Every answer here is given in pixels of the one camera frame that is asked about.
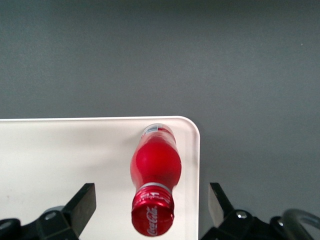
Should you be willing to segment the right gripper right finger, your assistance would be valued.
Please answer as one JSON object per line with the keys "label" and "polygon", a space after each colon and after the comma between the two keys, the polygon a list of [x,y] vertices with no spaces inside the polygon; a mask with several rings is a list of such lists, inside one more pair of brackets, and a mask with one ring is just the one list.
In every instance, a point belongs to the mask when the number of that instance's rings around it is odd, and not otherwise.
{"label": "right gripper right finger", "polygon": [[246,210],[235,209],[221,185],[209,184],[208,209],[213,226],[203,240],[269,240],[269,226]]}

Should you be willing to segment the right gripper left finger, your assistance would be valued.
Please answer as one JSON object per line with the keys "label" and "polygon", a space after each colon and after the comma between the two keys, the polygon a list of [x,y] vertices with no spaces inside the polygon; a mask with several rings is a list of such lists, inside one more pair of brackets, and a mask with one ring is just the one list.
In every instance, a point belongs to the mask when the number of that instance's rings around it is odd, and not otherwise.
{"label": "right gripper left finger", "polygon": [[78,240],[96,210],[94,183],[86,183],[61,210],[51,210],[36,220],[40,240]]}

